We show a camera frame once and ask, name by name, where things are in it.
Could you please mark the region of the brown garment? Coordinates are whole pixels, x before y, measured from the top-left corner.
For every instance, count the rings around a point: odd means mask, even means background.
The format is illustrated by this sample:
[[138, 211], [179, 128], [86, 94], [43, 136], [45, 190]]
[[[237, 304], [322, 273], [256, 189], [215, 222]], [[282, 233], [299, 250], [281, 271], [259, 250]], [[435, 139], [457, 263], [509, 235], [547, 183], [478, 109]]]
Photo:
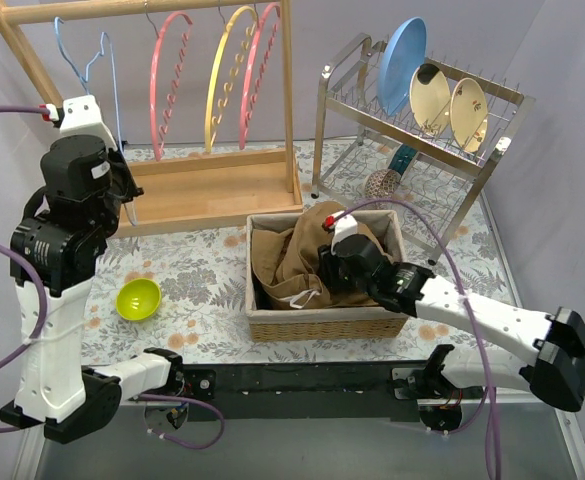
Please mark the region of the brown garment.
[[277, 310], [374, 306], [366, 294], [332, 294], [319, 277], [318, 248], [333, 235], [324, 220], [345, 207], [335, 201], [315, 204], [293, 226], [274, 232], [255, 229], [251, 235], [251, 264], [256, 279]]

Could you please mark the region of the yellow hanger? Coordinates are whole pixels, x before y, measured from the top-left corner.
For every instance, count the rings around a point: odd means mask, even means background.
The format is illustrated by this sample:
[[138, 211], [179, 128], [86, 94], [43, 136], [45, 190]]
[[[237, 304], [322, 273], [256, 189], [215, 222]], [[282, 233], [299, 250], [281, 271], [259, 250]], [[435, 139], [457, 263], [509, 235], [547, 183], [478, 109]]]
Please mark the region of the yellow hanger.
[[[243, 30], [239, 30], [239, 44], [235, 48], [234, 59], [228, 64], [229, 71], [224, 74], [222, 72], [223, 63], [229, 41], [235, 27], [243, 20], [246, 20], [247, 24]], [[204, 149], [206, 153], [212, 152], [234, 84], [246, 62], [248, 48], [256, 32], [256, 26], [257, 13], [255, 8], [243, 5], [234, 11], [222, 30], [212, 63], [206, 97], [204, 116]]]

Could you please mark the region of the pink hanger with denim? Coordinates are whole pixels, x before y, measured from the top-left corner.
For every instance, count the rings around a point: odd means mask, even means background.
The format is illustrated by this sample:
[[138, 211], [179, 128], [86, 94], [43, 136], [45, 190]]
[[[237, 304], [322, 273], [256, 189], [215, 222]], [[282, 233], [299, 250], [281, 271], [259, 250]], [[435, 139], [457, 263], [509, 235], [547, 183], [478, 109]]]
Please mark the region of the pink hanger with denim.
[[164, 155], [170, 121], [185, 70], [192, 20], [183, 11], [168, 15], [155, 41], [149, 82], [150, 133], [154, 159]]

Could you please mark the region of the pink hanger of skirt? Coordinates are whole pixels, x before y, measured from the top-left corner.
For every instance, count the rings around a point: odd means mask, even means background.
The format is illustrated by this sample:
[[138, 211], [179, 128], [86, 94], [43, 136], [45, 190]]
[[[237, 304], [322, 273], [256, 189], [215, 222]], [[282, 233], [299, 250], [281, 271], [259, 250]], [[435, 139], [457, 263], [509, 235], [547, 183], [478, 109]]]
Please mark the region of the pink hanger of skirt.
[[239, 148], [243, 150], [247, 143], [250, 122], [263, 84], [273, 45], [281, 22], [279, 2], [269, 3], [259, 15], [253, 35], [246, 71], [239, 114]]

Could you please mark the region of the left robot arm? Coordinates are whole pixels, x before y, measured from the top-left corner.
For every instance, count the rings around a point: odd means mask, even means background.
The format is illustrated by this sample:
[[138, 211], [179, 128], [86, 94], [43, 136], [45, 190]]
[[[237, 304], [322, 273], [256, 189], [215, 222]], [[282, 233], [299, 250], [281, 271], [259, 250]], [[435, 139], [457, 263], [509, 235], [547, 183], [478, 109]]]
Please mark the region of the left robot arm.
[[25, 345], [15, 398], [3, 423], [43, 426], [67, 444], [105, 427], [122, 401], [153, 393], [177, 398], [181, 357], [148, 348], [106, 367], [81, 363], [84, 313], [98, 259], [124, 203], [142, 195], [122, 154], [95, 135], [56, 140], [41, 158], [44, 185], [25, 204], [9, 252]]

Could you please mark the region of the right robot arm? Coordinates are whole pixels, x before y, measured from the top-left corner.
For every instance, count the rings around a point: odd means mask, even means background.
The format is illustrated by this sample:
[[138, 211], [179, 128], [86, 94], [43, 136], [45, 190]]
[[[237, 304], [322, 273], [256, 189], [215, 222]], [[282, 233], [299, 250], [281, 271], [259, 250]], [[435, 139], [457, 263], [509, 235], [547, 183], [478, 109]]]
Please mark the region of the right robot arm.
[[563, 411], [585, 400], [585, 322], [574, 310], [526, 310], [458, 288], [430, 269], [392, 261], [362, 234], [318, 249], [319, 276], [333, 294], [363, 293], [389, 312], [478, 333], [475, 350], [445, 347], [419, 373], [426, 389], [496, 387], [529, 392]]

